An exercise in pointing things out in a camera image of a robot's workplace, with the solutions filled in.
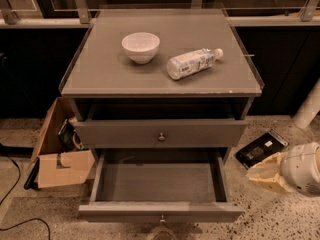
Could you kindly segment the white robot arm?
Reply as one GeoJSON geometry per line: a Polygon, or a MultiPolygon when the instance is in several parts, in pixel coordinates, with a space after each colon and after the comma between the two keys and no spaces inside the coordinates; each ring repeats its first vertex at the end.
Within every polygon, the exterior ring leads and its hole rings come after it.
{"type": "Polygon", "coordinates": [[[277,152],[251,167],[246,176],[252,184],[272,192],[319,197],[320,144],[312,142],[277,152]]]}

